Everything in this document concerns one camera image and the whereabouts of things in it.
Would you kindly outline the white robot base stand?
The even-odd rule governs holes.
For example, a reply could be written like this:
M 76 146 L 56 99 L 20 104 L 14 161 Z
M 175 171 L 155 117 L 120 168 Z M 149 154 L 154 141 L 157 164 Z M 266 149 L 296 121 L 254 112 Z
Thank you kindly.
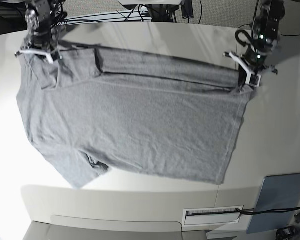
M 176 11 L 181 9 L 183 19 L 194 18 L 194 6 L 192 0 L 119 0 L 127 10 L 135 10 L 144 21 L 144 17 L 150 17 L 152 22 L 177 23 Z

